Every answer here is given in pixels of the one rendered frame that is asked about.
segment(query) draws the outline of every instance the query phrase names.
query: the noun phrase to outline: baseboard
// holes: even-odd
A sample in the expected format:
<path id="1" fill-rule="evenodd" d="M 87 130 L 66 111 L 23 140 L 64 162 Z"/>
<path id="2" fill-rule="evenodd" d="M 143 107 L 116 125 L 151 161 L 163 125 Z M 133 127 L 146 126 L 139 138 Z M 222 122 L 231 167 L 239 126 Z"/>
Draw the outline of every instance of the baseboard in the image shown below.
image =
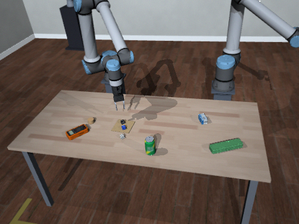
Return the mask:
<path id="1" fill-rule="evenodd" d="M 32 34 L 28 38 L 22 40 L 12 48 L 0 54 L 0 60 L 4 59 L 11 53 L 36 39 L 66 39 L 66 34 Z M 226 42 L 226 36 L 123 36 L 124 40 L 148 40 L 148 41 L 208 41 L 208 42 Z M 96 35 L 96 40 L 111 40 L 109 35 Z M 241 42 L 287 42 L 281 36 L 241 36 Z"/>
<path id="2" fill-rule="evenodd" d="M 31 42 L 34 39 L 35 39 L 35 36 L 34 36 L 34 34 L 32 34 L 31 36 L 27 37 L 26 39 L 24 39 L 24 40 L 20 41 L 19 43 L 13 45 L 11 48 L 7 49 L 6 51 L 0 53 L 0 60 L 4 59 L 8 55 L 14 53 L 19 48 L 23 47 L 24 45 L 28 44 L 29 42 Z"/>

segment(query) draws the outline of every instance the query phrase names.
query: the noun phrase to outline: metal table leg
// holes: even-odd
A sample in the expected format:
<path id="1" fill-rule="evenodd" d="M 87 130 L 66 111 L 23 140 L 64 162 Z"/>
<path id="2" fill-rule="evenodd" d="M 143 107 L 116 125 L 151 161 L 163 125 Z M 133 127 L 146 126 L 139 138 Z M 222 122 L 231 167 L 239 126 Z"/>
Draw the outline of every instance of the metal table leg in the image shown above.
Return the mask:
<path id="1" fill-rule="evenodd" d="M 37 186 L 39 187 L 39 190 L 44 198 L 44 201 L 46 202 L 46 205 L 48 207 L 52 206 L 54 201 L 52 199 L 52 196 L 50 194 L 50 191 L 47 187 L 46 182 L 44 181 L 43 174 L 40 172 L 39 166 L 36 162 L 36 159 L 31 152 L 22 152 L 25 160 L 30 168 L 30 171 L 36 181 Z"/>
<path id="2" fill-rule="evenodd" d="M 241 224 L 249 224 L 250 215 L 252 212 L 253 202 L 255 201 L 256 189 L 258 185 L 258 181 L 249 181 L 247 193 L 245 197 L 245 203 L 243 207 Z"/>

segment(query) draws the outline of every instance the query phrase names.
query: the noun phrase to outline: green soda can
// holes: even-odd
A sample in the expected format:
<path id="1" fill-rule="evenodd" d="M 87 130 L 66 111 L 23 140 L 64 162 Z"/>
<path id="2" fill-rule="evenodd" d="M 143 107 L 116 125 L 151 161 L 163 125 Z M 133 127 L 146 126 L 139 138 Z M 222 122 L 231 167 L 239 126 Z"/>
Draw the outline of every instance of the green soda can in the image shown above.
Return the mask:
<path id="1" fill-rule="evenodd" d="M 152 136 L 148 136 L 145 138 L 145 152 L 147 155 L 155 154 L 155 139 Z"/>

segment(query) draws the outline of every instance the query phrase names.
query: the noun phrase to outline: table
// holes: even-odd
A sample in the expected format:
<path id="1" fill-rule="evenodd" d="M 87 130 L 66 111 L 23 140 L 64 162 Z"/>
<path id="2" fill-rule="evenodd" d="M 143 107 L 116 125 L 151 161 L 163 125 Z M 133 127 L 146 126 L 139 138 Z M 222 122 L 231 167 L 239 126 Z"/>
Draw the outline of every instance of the table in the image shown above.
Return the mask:
<path id="1" fill-rule="evenodd" d="M 257 184 L 271 182 L 256 103 L 125 94 L 125 106 L 113 94 L 60 91 L 8 146 L 21 151 L 47 204 L 52 196 L 33 153 L 172 169 L 249 180 L 241 224 L 248 224 Z M 208 124 L 201 125 L 198 114 Z M 90 131 L 68 140 L 67 130 L 87 124 Z M 126 135 L 111 131 L 118 119 L 135 121 Z M 157 152 L 145 154 L 144 140 L 153 136 Z M 241 149 L 212 154 L 209 144 L 239 137 Z"/>

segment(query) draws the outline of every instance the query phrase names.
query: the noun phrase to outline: yellow line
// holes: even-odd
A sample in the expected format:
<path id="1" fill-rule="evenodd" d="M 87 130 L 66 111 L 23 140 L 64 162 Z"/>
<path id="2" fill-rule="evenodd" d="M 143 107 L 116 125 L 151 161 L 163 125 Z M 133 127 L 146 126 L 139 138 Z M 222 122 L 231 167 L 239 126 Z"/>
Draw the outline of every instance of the yellow line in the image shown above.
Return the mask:
<path id="1" fill-rule="evenodd" d="M 19 211 L 17 212 L 17 214 L 14 216 L 14 218 L 9 224 L 35 224 L 32 222 L 23 222 L 22 220 L 18 220 L 22 216 L 23 212 L 25 212 L 25 209 L 27 208 L 27 206 L 31 201 L 32 199 L 27 199 L 24 202 L 24 204 L 21 206 L 21 208 L 19 209 Z"/>

